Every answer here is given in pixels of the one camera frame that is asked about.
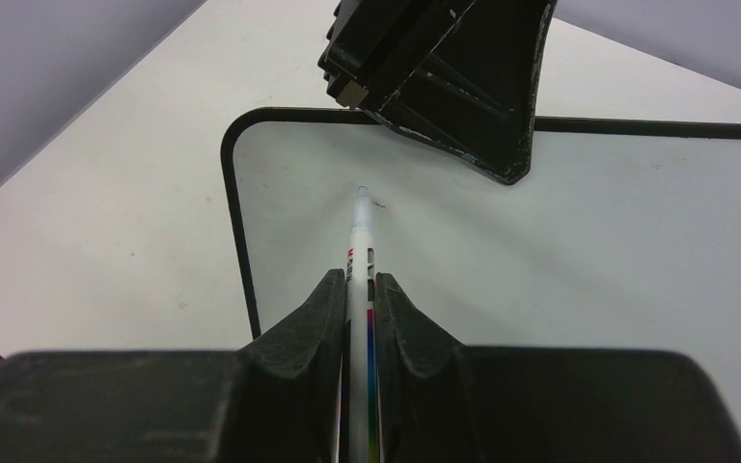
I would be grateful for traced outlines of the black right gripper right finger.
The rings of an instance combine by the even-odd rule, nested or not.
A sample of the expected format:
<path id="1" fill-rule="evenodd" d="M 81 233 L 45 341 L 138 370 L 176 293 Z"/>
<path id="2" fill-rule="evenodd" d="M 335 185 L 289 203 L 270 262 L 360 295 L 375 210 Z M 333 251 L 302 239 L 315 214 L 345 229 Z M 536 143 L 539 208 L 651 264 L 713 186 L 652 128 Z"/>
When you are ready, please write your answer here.
<path id="1" fill-rule="evenodd" d="M 732 416 L 685 355 L 467 345 L 389 273 L 374 335 L 387 462 L 741 462 Z"/>

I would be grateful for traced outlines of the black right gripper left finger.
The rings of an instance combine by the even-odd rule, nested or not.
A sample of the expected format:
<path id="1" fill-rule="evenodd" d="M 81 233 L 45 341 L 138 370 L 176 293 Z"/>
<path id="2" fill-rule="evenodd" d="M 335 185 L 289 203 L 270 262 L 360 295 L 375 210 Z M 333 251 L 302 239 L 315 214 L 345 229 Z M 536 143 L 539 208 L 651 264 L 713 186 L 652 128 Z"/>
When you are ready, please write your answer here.
<path id="1" fill-rule="evenodd" d="M 236 351 L 36 351 L 0 363 L 0 462 L 332 462 L 345 280 Z"/>

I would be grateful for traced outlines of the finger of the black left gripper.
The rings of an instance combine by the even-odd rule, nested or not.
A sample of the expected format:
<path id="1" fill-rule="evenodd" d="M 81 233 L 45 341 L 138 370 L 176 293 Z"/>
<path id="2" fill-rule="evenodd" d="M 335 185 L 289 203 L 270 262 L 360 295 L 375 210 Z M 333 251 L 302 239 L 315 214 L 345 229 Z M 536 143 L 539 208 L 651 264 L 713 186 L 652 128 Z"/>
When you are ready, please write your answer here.
<path id="1" fill-rule="evenodd" d="M 328 95 L 505 185 L 531 168 L 552 0 L 342 1 Z"/>

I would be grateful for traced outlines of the white marker pen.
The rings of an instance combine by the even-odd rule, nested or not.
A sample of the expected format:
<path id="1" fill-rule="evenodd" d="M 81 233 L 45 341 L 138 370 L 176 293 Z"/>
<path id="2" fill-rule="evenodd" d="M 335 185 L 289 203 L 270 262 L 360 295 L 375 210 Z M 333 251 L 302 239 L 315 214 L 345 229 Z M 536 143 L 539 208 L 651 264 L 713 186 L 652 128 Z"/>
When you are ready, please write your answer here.
<path id="1" fill-rule="evenodd" d="M 345 330 L 340 450 L 342 462 L 380 462 L 374 346 L 373 201 L 361 186 L 353 206 L 345 265 Z"/>

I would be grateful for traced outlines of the white whiteboard black frame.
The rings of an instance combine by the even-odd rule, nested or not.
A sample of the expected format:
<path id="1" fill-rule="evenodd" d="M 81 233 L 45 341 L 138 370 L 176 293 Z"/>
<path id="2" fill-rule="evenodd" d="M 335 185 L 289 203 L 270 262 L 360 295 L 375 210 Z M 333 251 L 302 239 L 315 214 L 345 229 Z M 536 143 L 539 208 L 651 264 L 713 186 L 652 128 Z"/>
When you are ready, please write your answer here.
<path id="1" fill-rule="evenodd" d="M 344 266 L 364 186 L 376 269 L 459 340 L 685 354 L 741 431 L 741 125 L 544 118 L 505 186 L 358 114 L 261 108 L 221 163 L 254 336 Z"/>

